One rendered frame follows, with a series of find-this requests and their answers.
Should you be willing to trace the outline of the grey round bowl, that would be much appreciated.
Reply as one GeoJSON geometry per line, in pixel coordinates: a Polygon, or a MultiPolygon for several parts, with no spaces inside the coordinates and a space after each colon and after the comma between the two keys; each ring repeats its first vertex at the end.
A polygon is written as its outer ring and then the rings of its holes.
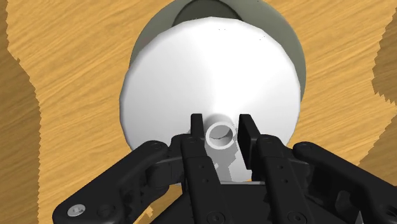
{"type": "Polygon", "coordinates": [[[300,84],[300,95],[304,95],[306,65],[302,46],[287,20],[263,0],[173,0],[155,14],[141,31],[130,62],[161,32],[181,22],[206,17],[237,19],[265,31],[291,59],[300,84]]]}

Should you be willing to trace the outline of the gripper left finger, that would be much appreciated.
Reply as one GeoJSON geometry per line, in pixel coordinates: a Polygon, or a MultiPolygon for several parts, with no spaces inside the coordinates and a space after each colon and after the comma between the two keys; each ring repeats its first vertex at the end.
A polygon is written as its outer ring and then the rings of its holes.
{"type": "Polygon", "coordinates": [[[147,141],[53,211],[53,224],[133,224],[176,183],[182,195],[151,224],[233,224],[221,184],[204,148],[202,115],[171,145],[147,141]]]}

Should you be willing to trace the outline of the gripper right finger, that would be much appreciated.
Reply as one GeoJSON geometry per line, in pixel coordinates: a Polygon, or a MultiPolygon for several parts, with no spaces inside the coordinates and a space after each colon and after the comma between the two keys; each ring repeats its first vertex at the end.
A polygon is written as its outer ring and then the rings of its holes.
{"type": "Polygon", "coordinates": [[[289,149],[240,115],[238,144],[273,224],[397,224],[397,187],[310,142],[289,149]]]}

